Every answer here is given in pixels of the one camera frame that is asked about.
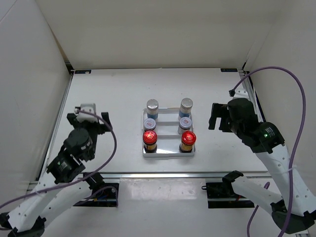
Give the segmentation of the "left aluminium rail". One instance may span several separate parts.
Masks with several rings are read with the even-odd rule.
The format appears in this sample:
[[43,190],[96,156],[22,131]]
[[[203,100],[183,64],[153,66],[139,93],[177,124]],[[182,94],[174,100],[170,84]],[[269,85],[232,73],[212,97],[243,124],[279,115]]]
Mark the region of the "left aluminium rail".
[[55,142],[55,139],[56,139],[56,135],[57,135],[57,131],[58,131],[58,128],[59,128],[59,124],[60,124],[60,121],[61,121],[61,118],[62,118],[63,110],[65,108],[66,100],[67,100],[67,97],[68,97],[68,94],[69,94],[69,90],[70,90],[70,87],[71,87],[72,79],[73,79],[73,73],[70,74],[70,78],[69,78],[69,81],[67,83],[67,86],[66,86],[66,89],[65,89],[65,92],[63,94],[62,101],[61,101],[61,105],[60,105],[59,110],[58,110],[57,119],[56,119],[56,122],[54,124],[53,132],[52,132],[52,134],[50,136],[49,143],[48,143],[46,152],[45,152],[44,157],[43,157],[43,162],[42,162],[40,170],[39,170],[39,172],[38,172],[38,174],[37,174],[37,176],[35,178],[35,181],[38,181],[40,179],[40,177],[44,174],[44,172],[45,172],[45,170],[47,168],[47,165],[48,165],[48,162],[49,162],[49,159],[50,159],[50,156],[51,156],[52,148],[54,146],[54,142]]

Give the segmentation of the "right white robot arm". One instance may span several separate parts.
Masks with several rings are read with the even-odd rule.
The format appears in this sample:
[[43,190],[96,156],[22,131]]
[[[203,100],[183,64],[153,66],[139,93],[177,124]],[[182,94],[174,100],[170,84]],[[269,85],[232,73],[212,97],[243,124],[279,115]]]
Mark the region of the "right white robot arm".
[[214,103],[209,129],[234,133],[263,163],[280,193],[270,192],[253,183],[239,171],[222,178],[222,193],[227,197],[243,196],[269,213],[274,223],[285,233],[305,231],[315,224],[316,197],[297,170],[289,167],[290,155],[283,136],[271,122],[260,122],[251,101],[238,98],[227,104]]

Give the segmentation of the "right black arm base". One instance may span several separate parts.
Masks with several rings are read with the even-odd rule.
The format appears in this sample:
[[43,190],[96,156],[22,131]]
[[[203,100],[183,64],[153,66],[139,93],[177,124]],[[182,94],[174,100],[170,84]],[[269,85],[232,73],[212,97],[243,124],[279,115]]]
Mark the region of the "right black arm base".
[[235,170],[225,175],[221,182],[206,182],[201,189],[206,191],[208,209],[254,208],[252,201],[233,191],[232,182],[243,176]]

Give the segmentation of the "white plastic organizer tray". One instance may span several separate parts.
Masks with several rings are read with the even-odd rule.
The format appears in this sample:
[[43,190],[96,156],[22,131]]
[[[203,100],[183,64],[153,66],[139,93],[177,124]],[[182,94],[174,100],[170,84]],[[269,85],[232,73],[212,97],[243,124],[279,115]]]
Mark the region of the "white plastic organizer tray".
[[193,157],[196,147],[193,146],[191,152],[184,153],[180,150],[181,134],[178,133],[179,120],[178,114],[180,109],[175,108],[159,108],[158,119],[154,129],[158,136],[156,142],[157,149],[154,152],[148,152],[143,149],[143,157],[145,158],[183,158]]

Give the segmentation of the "front aluminium rail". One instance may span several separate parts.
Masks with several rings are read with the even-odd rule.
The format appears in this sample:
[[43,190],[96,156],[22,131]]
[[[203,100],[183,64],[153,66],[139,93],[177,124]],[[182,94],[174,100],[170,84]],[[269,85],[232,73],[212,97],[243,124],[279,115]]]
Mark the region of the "front aluminium rail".
[[[104,179],[151,179],[151,178],[222,178],[230,171],[224,172],[101,172],[100,175]],[[242,172],[248,178],[270,178],[270,174],[267,171],[243,171]]]

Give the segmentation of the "left black table label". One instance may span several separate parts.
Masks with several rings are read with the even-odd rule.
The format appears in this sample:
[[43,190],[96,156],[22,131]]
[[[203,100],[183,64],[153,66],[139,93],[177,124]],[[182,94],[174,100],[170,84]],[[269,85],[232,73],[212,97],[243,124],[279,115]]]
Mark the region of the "left black table label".
[[90,74],[91,70],[75,70],[74,74]]

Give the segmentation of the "black table label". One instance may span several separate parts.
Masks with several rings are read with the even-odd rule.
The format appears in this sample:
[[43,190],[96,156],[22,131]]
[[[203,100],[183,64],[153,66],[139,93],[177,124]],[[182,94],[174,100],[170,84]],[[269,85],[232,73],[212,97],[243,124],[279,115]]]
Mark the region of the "black table label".
[[234,73],[234,72],[238,72],[237,68],[221,68],[220,69],[221,72],[223,73]]
[[91,70],[75,70],[74,74],[90,74]]

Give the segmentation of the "silver-lid shaker bottle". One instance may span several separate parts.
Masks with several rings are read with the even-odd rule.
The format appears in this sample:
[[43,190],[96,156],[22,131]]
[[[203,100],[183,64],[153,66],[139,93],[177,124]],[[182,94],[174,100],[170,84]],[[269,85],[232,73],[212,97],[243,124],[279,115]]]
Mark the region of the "silver-lid shaker bottle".
[[147,101],[147,117],[157,120],[158,119],[158,101],[156,99],[150,99]]
[[180,109],[178,113],[178,120],[180,120],[183,117],[190,117],[191,116],[191,110],[193,107],[193,101],[190,98],[184,98],[181,101]]

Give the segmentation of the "right aluminium rail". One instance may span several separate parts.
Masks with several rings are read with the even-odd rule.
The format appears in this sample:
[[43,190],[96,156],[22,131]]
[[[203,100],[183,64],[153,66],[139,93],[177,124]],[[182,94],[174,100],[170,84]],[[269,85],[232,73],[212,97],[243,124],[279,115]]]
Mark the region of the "right aluminium rail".
[[242,88],[247,92],[249,100],[254,105],[254,110],[255,110],[256,115],[258,116],[258,120],[261,122],[265,122],[266,118],[263,113],[251,76],[246,78],[237,88],[238,89]]

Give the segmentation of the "right black table label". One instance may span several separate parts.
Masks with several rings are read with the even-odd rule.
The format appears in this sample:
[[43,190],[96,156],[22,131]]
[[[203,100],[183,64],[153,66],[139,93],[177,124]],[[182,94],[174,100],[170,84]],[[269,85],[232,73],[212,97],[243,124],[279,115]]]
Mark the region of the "right black table label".
[[223,73],[234,73],[234,72],[238,72],[237,68],[221,68],[220,69],[221,72]]

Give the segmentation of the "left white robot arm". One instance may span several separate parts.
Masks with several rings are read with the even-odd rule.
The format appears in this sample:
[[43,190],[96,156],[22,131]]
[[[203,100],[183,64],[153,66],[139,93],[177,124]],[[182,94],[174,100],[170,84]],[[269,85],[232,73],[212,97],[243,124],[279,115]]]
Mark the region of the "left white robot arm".
[[12,211],[0,215],[0,229],[10,237],[40,237],[45,228],[76,203],[83,204],[102,195],[106,185],[98,170],[81,176],[85,164],[95,158],[97,138],[113,133],[109,114],[79,109],[69,113],[73,130],[64,140],[57,156],[49,163],[37,185],[27,195],[5,202],[5,207],[18,200]]

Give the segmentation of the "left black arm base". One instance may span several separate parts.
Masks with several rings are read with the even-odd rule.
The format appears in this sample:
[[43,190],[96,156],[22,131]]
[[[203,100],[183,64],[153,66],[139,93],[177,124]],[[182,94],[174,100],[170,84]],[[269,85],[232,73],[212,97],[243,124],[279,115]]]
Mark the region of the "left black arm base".
[[77,207],[118,207],[119,180],[104,179],[100,173],[87,178],[89,196],[74,204]]

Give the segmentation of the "red-lid sauce jar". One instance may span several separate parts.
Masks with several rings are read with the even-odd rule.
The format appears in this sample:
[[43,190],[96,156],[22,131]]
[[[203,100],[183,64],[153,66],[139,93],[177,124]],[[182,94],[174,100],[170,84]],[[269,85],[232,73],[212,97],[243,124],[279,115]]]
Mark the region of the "red-lid sauce jar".
[[147,130],[143,134],[144,149],[147,153],[153,153],[157,150],[158,136],[155,131]]
[[190,153],[196,142],[196,135],[192,131],[185,131],[181,136],[181,144],[179,149],[183,153]]

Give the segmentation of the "aluminium rail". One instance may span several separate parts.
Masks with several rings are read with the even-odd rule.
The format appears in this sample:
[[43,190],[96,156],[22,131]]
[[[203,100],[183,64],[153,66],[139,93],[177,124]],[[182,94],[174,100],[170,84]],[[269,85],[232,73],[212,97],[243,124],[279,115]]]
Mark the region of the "aluminium rail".
[[47,165],[48,165],[48,162],[49,162],[49,159],[50,159],[50,156],[51,156],[52,148],[54,146],[54,142],[55,142],[55,139],[56,139],[56,135],[57,135],[57,131],[58,131],[58,128],[59,128],[59,124],[60,124],[60,121],[61,121],[61,118],[62,118],[63,110],[65,108],[66,100],[67,100],[67,97],[68,97],[68,94],[69,94],[69,90],[70,90],[70,87],[71,87],[72,79],[73,79],[73,73],[70,74],[70,78],[69,78],[69,81],[67,83],[67,86],[66,86],[66,89],[65,89],[65,92],[63,94],[62,101],[61,101],[61,105],[60,105],[59,110],[58,110],[57,119],[56,119],[56,122],[54,124],[53,132],[52,132],[52,134],[50,136],[49,143],[48,143],[46,152],[45,152],[44,157],[43,157],[43,162],[42,162],[40,170],[39,170],[39,172],[38,172],[38,174],[37,174],[37,176],[35,178],[35,181],[38,181],[40,179],[40,177],[44,174],[44,172],[45,172],[45,170],[47,168]]
[[[104,179],[151,179],[151,178],[222,178],[230,171],[224,172],[101,172],[100,175]],[[267,171],[243,171],[242,172],[248,178],[270,178],[270,174]]]
[[258,120],[261,122],[265,122],[266,118],[263,113],[251,76],[246,78],[237,88],[238,89],[242,88],[247,92],[249,100],[254,105],[254,110],[255,110],[256,115],[258,116]]

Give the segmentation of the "white-lid small jar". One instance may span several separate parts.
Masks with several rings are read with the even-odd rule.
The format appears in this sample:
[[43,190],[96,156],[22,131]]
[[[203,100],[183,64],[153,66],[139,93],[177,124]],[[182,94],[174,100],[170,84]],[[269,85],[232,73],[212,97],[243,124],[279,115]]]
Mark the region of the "white-lid small jar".
[[143,123],[144,131],[149,131],[149,130],[155,131],[156,125],[157,125],[156,121],[153,118],[147,118],[144,120],[144,123]]
[[184,132],[190,131],[192,124],[192,120],[189,117],[182,117],[179,120],[178,133],[182,135]]

